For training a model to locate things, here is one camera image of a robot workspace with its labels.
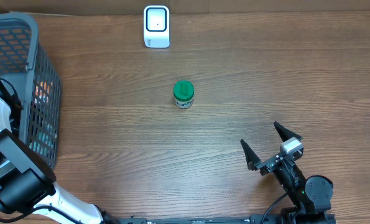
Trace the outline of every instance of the wooden table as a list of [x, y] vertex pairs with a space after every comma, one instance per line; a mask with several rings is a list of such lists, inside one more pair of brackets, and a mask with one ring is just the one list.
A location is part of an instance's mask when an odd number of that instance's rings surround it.
[[284, 190], [239, 141], [267, 159], [279, 121], [304, 137], [304, 175], [334, 182], [338, 223], [370, 223], [370, 11], [172, 15], [169, 49], [144, 46], [142, 16], [36, 20], [63, 83], [55, 173], [82, 200], [117, 217], [263, 213]]

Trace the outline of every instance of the gray basket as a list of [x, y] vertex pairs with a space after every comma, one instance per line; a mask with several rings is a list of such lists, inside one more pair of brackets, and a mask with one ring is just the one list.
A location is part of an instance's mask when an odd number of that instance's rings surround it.
[[0, 77], [14, 85], [22, 101], [19, 139], [54, 168], [62, 87], [38, 34], [30, 16], [0, 14]]

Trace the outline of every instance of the basket hole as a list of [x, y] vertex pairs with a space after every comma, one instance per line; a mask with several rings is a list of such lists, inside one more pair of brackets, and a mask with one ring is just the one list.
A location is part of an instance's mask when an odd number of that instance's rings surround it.
[[4, 39], [6, 39], [6, 40], [12, 40], [14, 38], [13, 38], [13, 35], [5, 35], [4, 36]]
[[0, 30], [0, 34], [8, 34], [9, 30]]
[[27, 37], [24, 34], [16, 35], [19, 39], [26, 39]]
[[21, 29], [13, 29], [12, 32], [14, 34], [21, 34], [22, 33], [22, 30]]

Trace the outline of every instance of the basket handle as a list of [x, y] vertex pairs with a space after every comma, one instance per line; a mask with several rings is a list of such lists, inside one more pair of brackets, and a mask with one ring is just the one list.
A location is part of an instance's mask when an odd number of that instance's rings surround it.
[[25, 22], [31, 30], [29, 54], [27, 56], [27, 63], [25, 69], [27, 71], [33, 70], [35, 59], [37, 58], [37, 46], [39, 38], [37, 22], [33, 19], [33, 17], [20, 12], [10, 12], [0, 14], [0, 21], [11, 21], [11, 20], [21, 20], [22, 22]]

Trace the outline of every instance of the jar with green lid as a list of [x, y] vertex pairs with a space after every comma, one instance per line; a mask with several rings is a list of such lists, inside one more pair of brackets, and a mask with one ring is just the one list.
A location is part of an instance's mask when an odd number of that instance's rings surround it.
[[173, 87], [175, 104], [179, 108], [189, 108], [194, 102], [195, 89], [193, 84], [187, 80], [180, 80]]

